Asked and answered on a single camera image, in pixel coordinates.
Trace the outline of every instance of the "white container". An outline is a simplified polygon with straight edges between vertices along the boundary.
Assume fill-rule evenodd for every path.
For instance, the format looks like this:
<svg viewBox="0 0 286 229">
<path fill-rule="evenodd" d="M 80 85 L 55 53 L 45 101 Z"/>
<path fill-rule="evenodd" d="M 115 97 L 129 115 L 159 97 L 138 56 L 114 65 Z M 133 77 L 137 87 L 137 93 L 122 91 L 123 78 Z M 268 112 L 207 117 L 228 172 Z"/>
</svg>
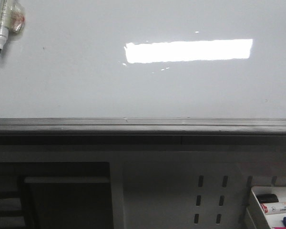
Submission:
<svg viewBox="0 0 286 229">
<path fill-rule="evenodd" d="M 246 213 L 246 225 L 248 229 L 271 229 L 285 227 L 283 218 L 286 213 L 266 215 L 256 196 L 261 194 L 276 194 L 280 202 L 286 202 L 286 187 L 252 187 L 249 206 Z"/>
</svg>

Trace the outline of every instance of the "whiteboard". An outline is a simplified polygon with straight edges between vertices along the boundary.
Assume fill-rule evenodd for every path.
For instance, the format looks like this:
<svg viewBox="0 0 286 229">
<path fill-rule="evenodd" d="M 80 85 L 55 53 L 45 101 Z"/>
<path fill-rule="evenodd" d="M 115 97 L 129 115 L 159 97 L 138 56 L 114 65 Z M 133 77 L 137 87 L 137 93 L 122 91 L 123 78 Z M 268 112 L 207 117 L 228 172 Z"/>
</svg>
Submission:
<svg viewBox="0 0 286 229">
<path fill-rule="evenodd" d="M 0 118 L 286 118 L 286 0 L 20 0 Z M 130 63 L 127 44 L 252 39 L 250 57 Z"/>
</svg>

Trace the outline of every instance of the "gray metal surface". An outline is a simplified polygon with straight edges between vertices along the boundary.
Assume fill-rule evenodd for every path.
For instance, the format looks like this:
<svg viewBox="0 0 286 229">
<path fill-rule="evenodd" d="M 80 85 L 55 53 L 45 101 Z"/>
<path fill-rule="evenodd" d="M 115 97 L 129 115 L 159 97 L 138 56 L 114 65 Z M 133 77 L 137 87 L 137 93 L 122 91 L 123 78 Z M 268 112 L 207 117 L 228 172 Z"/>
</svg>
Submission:
<svg viewBox="0 0 286 229">
<path fill-rule="evenodd" d="M 242 229 L 250 187 L 286 184 L 280 145 L 0 146 L 0 165 L 98 161 L 110 163 L 115 229 Z"/>
<path fill-rule="evenodd" d="M 242 133 L 286 134 L 286 119 L 0 119 L 4 133 Z"/>
</svg>

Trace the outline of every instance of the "whiteboard marker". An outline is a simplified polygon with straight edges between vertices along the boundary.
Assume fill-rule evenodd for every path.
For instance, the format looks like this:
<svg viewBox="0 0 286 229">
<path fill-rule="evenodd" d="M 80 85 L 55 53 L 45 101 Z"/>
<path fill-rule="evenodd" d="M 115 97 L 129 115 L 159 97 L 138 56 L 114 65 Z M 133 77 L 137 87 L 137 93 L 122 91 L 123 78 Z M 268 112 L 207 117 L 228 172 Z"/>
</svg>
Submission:
<svg viewBox="0 0 286 229">
<path fill-rule="evenodd" d="M 264 203 L 261 207 L 265 215 L 286 213 L 286 202 Z"/>
<path fill-rule="evenodd" d="M 14 0 L 1 0 L 0 5 L 0 53 L 9 38 Z"/>
</svg>

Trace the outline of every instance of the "clear plastic bag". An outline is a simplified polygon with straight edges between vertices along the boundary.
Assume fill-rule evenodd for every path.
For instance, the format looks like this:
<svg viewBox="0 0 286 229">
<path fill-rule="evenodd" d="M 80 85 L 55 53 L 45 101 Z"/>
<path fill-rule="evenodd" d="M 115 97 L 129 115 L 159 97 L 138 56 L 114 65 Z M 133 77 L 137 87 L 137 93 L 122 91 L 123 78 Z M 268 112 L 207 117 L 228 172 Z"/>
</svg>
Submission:
<svg viewBox="0 0 286 229">
<path fill-rule="evenodd" d="M 23 31 L 24 24 L 25 24 L 24 8 L 17 1 L 14 1 L 11 14 L 10 30 L 15 34 L 20 34 Z"/>
</svg>

